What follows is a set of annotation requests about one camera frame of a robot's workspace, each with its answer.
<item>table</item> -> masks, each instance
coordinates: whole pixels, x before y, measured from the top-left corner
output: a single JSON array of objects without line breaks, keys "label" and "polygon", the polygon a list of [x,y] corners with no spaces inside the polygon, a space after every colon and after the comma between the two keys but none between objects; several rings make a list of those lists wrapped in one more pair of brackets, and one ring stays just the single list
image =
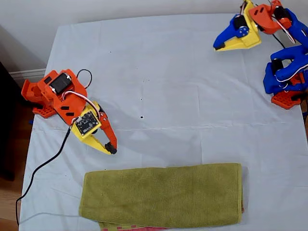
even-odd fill
[{"label": "table", "polygon": [[[231,17],[171,15],[59,27],[46,74],[92,72],[89,98],[107,112],[118,153],[105,155],[70,135],[22,200],[21,231],[98,231],[96,222],[78,216],[88,171],[214,162],[243,165],[245,207],[240,224],[214,230],[307,230],[301,110],[272,104],[262,83],[270,54],[281,47],[262,34],[263,43],[250,50],[214,52],[214,39]],[[88,81],[86,72],[79,78]],[[23,190],[32,171],[58,152],[66,130],[57,115],[35,116]],[[101,131],[96,137],[107,141]]]}]

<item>white wire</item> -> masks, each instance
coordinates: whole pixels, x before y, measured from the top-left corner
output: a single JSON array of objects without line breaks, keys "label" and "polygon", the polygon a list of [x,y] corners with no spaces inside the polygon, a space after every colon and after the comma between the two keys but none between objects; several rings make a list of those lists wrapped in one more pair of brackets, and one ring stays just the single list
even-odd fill
[{"label": "white wire", "polygon": [[78,97],[84,99],[88,104],[90,104],[90,105],[93,107],[93,109],[96,111],[96,114],[97,114],[98,119],[100,119],[101,115],[100,115],[99,110],[97,109],[97,107],[95,106],[95,104],[94,104],[91,100],[89,100],[87,97],[85,97],[84,95],[79,94],[79,93],[77,93],[77,92],[74,92],[74,91],[72,91],[72,90],[68,90],[68,91],[63,92],[63,94],[62,94],[62,99],[64,100],[65,96],[66,96],[67,94],[69,94],[69,93],[74,94],[74,95],[76,95],[76,96],[78,96]]},{"label": "white wire", "polygon": [[288,36],[288,38],[289,38],[289,40],[293,43],[293,44],[295,44],[295,40],[294,40],[294,38],[292,37],[292,35],[289,33],[289,31],[274,17],[274,16],[272,16],[272,18],[274,18],[275,20],[276,20],[276,22],[277,22],[277,24],[281,27],[281,29],[287,34],[287,36]]},{"label": "white wire", "polygon": [[241,11],[240,11],[240,15],[243,15],[244,14],[244,4],[245,4],[245,1],[242,3],[241,5]]},{"label": "white wire", "polygon": [[288,80],[292,79],[301,69],[304,69],[304,68],[307,68],[307,67],[308,67],[308,64],[306,64],[306,65],[300,67],[297,71],[295,71],[295,73],[294,73],[290,78],[285,79],[285,80],[283,80],[283,81],[277,79],[277,76],[276,76],[276,75],[275,75],[275,77],[276,77],[276,79],[277,79],[278,82],[282,83],[282,82],[285,82],[285,81],[288,81]]},{"label": "white wire", "polygon": [[289,85],[289,84],[287,83],[284,87],[282,87],[282,86],[280,86],[280,85],[279,85],[279,87],[281,87],[282,89],[285,89],[288,85]]}]

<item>folded towel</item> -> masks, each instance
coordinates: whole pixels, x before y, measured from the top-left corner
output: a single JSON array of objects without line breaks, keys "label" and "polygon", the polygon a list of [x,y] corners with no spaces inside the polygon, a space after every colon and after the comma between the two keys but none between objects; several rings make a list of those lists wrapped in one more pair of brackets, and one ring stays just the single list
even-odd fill
[{"label": "folded towel", "polygon": [[242,168],[225,163],[89,172],[79,214],[101,228],[235,224],[242,215]]}]

